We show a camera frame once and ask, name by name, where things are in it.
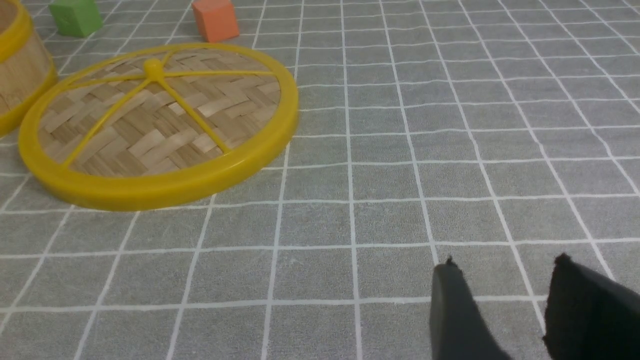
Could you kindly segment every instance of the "yellow spoke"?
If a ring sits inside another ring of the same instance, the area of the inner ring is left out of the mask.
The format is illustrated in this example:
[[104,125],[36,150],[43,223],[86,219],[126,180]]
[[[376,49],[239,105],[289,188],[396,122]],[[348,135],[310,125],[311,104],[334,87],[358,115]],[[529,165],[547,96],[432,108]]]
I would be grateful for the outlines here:
[[127,101],[131,100],[136,94],[140,93],[140,91],[144,89],[147,85],[149,85],[149,83],[151,83],[151,80],[144,80],[140,85],[136,86],[131,91],[127,92],[107,112],[105,112],[104,115],[100,118],[100,120],[98,120],[93,125],[93,127],[89,130],[89,132],[87,132],[87,134],[80,141],[78,146],[73,150],[73,152],[71,152],[71,155],[69,155],[66,158],[65,162],[62,163],[62,166],[68,167],[76,159],[76,157],[80,155],[80,152],[84,149],[84,147],[89,142],[89,140],[91,140],[91,138],[93,138],[93,136],[98,132],[98,130],[100,130],[102,125],[104,125],[104,123],[107,121],[107,119],[109,119],[113,114],[115,114],[115,112],[118,111]]
[[247,70],[206,70],[206,71],[178,71],[165,72],[166,78],[176,78],[179,76],[214,76],[214,75],[257,75],[257,76],[273,76],[270,71],[247,71]]
[[75,83],[73,85],[69,85],[67,87],[67,90],[83,88],[85,86],[92,86],[92,85],[98,85],[98,84],[114,83],[116,81],[142,80],[142,79],[146,79],[146,78],[147,78],[147,75],[146,74],[142,74],[142,73],[141,74],[122,75],[122,76],[110,76],[108,78],[94,79],[94,80],[85,81],[83,83]]
[[200,115],[198,115],[198,113],[189,104],[187,104],[187,102],[180,96],[180,94],[178,94],[171,86],[169,86],[169,84],[164,79],[159,79],[157,83],[160,84],[160,86],[163,87],[164,90],[168,92],[169,95],[171,95],[178,104],[180,104],[180,106],[182,106],[184,111],[186,111],[187,114],[189,114],[189,116],[191,116],[193,120],[195,120],[198,123],[198,125],[200,125],[200,127],[204,130],[204,132],[207,133],[207,135],[209,135],[211,140],[213,140],[213,142],[216,143],[218,147],[220,147],[223,153],[226,154],[231,151],[231,149],[227,147],[227,145],[213,131],[213,129],[211,129],[207,125],[204,119],[200,117]]
[[163,59],[162,59],[162,61],[161,61],[162,66],[165,66],[165,65],[166,65],[166,63],[168,63],[168,62],[169,62],[169,59],[170,59],[173,55],[175,55],[175,53],[177,53],[178,51],[180,51],[180,49],[174,49],[174,50],[169,51],[169,52],[164,56],[164,58],[163,58]]

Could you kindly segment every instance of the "woven bamboo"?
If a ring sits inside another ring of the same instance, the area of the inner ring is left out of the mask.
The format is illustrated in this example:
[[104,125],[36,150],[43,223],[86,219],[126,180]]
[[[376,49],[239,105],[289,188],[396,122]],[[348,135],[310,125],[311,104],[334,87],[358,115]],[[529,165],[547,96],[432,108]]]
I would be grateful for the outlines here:
[[23,32],[20,35],[27,34],[28,37],[19,50],[12,54],[0,54],[0,119],[41,88],[52,67],[49,53],[44,48],[38,33],[33,31],[32,23],[19,17],[17,4],[0,0],[0,35],[18,21],[20,31]]
[[[165,56],[170,56],[164,64],[165,72],[187,72],[187,76],[167,77],[166,83],[229,149],[256,135],[278,108],[280,85],[276,77],[251,74],[268,69],[237,53],[196,48],[126,58],[89,73],[49,104],[38,130],[46,155],[64,163],[89,135],[69,165],[72,170],[102,177],[164,174],[222,156],[223,149],[189,111],[154,82],[125,102],[90,136],[100,118],[144,81],[100,79],[142,75],[145,60]],[[212,70],[227,73],[202,74]],[[80,86],[82,82],[88,82],[88,86]]]

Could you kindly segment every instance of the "green block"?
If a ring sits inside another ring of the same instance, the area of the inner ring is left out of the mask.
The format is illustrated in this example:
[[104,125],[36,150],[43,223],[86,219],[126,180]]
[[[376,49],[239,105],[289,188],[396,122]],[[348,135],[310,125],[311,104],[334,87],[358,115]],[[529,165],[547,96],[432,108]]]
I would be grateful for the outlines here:
[[85,38],[102,27],[94,0],[55,0],[49,11],[61,35]]

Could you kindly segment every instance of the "yellow center knob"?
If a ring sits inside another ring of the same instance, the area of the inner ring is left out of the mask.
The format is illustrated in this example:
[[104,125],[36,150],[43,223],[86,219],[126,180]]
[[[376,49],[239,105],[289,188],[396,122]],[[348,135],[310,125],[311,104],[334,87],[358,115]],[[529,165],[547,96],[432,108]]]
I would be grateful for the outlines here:
[[164,78],[163,64],[156,58],[147,59],[143,65],[147,79],[160,81]]

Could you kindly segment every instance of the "bamboo steamer basket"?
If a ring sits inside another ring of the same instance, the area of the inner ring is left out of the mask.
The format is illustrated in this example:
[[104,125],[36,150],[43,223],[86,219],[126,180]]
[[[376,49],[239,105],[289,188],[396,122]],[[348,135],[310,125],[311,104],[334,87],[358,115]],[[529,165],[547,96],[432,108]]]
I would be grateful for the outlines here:
[[25,116],[19,149],[53,195],[86,208],[176,206],[250,177],[298,123],[291,73],[225,44],[181,44],[98,63]]
[[0,136],[20,125],[57,80],[51,55],[27,10],[18,0],[0,0]]

